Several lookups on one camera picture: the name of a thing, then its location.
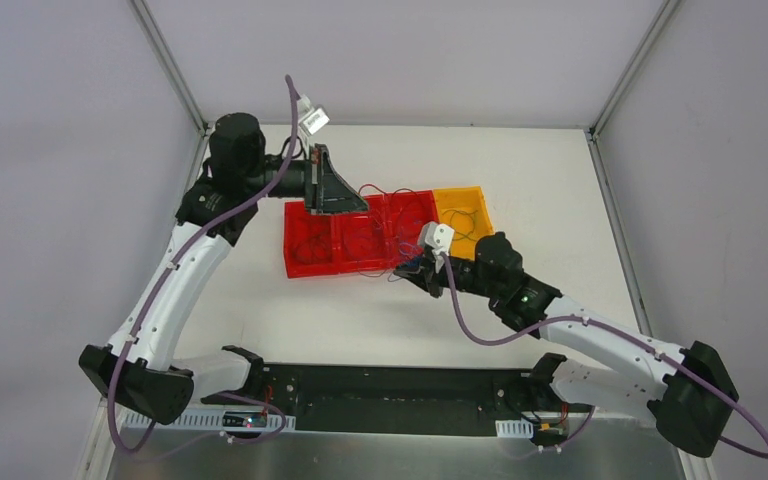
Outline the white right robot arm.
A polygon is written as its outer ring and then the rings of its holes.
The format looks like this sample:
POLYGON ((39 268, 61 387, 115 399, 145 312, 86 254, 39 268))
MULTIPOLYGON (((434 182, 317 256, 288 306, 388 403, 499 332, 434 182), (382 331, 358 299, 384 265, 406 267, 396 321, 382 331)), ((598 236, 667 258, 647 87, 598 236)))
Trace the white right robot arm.
POLYGON ((422 236, 420 253, 398 265, 397 277, 434 298, 448 292, 487 299, 511 329, 497 345, 532 336, 594 360, 587 366, 545 354, 532 368, 529 400, 543 410, 586 404, 653 424, 676 448, 710 457, 739 395, 719 352, 701 341, 689 347, 627 329, 526 273, 522 256, 502 232, 477 241, 471 259, 448 249, 448 228, 422 236))

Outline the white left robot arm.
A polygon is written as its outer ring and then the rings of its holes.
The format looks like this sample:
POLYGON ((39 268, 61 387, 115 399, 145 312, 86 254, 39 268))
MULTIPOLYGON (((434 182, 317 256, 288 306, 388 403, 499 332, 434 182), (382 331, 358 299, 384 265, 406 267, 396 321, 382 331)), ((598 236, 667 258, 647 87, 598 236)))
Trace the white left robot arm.
POLYGON ((265 378, 251 368, 254 354, 224 347, 177 360, 174 352, 204 287, 262 198, 297 198, 312 215, 368 210, 335 171, 327 146, 310 141, 328 122, 324 109, 314 108, 282 150, 269 154, 253 115, 216 121, 201 172, 182 198, 164 257, 138 304, 105 344, 87 345, 80 354, 80 369, 105 398, 169 425, 203 397, 228 391, 248 405, 263 396, 265 378))

